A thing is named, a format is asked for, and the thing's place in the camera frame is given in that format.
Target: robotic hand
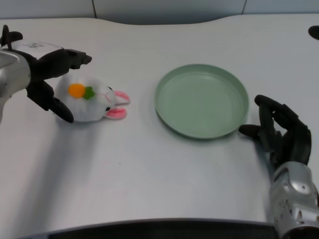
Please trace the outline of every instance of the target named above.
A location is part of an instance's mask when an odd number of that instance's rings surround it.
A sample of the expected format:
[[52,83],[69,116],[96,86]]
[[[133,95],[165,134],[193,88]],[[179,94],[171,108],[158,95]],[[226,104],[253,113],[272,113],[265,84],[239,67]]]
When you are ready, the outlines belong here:
[[45,111],[52,110],[65,121],[73,122],[71,111],[54,97],[52,87],[44,80],[79,69],[90,63],[92,57],[85,52],[24,40],[21,33],[9,32],[7,25],[3,26],[0,45],[0,122],[6,101],[23,89]]
[[[319,238],[319,194],[307,167],[311,133],[288,106],[258,95],[259,125],[242,125],[239,131],[260,141],[270,152],[275,168],[270,201],[280,238]],[[287,132],[282,136],[274,120]]]

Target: white plush toy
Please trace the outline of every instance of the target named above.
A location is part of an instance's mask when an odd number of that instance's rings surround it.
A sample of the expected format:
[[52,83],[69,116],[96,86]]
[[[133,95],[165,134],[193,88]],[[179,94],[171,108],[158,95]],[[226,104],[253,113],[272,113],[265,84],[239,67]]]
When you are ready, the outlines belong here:
[[96,121],[102,117],[120,120],[126,117],[124,108],[118,105],[129,104],[130,97],[114,91],[105,83],[87,77],[66,74],[54,91],[55,97],[72,112],[75,121]]

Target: bunny ear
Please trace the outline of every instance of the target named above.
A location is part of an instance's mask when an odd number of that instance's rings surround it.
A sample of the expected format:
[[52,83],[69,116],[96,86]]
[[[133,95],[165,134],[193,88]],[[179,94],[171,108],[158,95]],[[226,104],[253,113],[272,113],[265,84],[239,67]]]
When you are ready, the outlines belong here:
[[124,108],[116,108],[109,110],[105,117],[113,120],[121,120],[124,119],[127,115],[126,109]]
[[129,104],[131,102],[130,97],[122,92],[122,91],[114,91],[115,96],[116,96],[116,104],[115,105],[124,105],[124,104]]

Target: white table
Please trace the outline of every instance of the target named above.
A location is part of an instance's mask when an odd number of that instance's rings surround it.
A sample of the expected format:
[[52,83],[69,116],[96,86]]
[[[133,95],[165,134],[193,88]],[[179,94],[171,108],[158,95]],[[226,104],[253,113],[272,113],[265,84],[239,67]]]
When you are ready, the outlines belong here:
[[[237,76],[259,123],[257,94],[291,107],[313,135],[319,185],[319,14],[240,15],[192,25],[134,26],[98,19],[1,20],[25,38],[87,52],[72,74],[100,77],[132,99],[128,117],[58,123],[20,92],[0,126],[0,238],[150,218],[269,220],[262,149],[234,133],[193,141],[168,130],[153,106],[168,71],[211,64]],[[49,80],[52,86],[59,79]]]

